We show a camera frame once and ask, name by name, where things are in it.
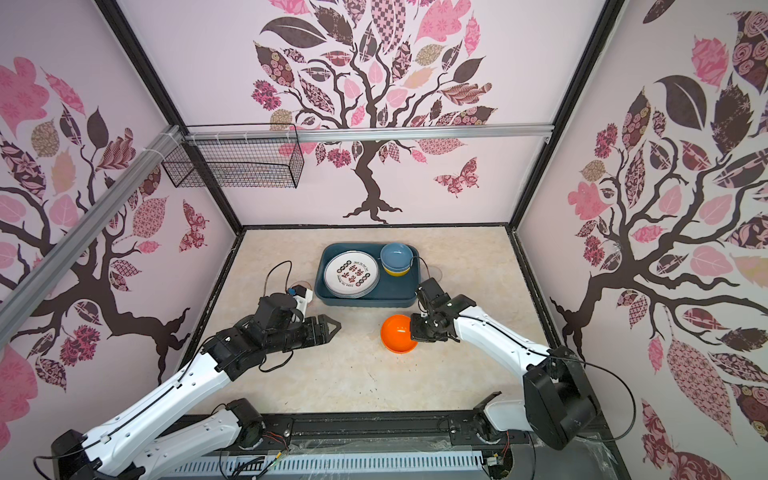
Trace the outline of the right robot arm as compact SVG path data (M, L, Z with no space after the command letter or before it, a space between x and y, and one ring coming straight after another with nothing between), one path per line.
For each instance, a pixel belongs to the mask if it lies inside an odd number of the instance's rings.
M562 450L600 413L584 366L568 348L523 337L464 295L420 295L418 304L422 312L410 323L414 341L469 343L519 378L520 399L498 394L480 407L493 430L532 432Z

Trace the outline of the orange bowl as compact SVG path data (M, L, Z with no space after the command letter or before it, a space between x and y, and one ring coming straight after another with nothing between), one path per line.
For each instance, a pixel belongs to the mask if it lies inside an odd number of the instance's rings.
M384 321L380 338L390 352L407 354L416 348L418 342L411 338L410 324L411 318L406 315L393 315Z

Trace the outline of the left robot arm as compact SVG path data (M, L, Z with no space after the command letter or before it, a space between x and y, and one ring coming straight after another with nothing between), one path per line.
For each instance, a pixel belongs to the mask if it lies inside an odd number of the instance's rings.
M167 381L112 419L85 433L69 430L51 445L57 479L156 479L205 453L253 448L266 428L245 399L171 432L190 409L233 383L271 353L293 353L329 343L340 322L326 316L263 330L246 317L207 338L193 359Z

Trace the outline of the blue bowl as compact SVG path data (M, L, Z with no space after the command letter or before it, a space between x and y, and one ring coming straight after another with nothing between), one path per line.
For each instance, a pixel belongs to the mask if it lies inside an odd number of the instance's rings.
M413 264L414 253L408 245L402 243L385 244L379 254L381 264L395 268Z

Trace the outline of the clear cup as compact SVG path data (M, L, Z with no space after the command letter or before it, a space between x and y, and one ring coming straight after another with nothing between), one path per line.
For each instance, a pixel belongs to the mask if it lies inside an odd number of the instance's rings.
M437 266L429 266L426 268L429 278L433 278L435 281L440 282L443 277L442 270Z

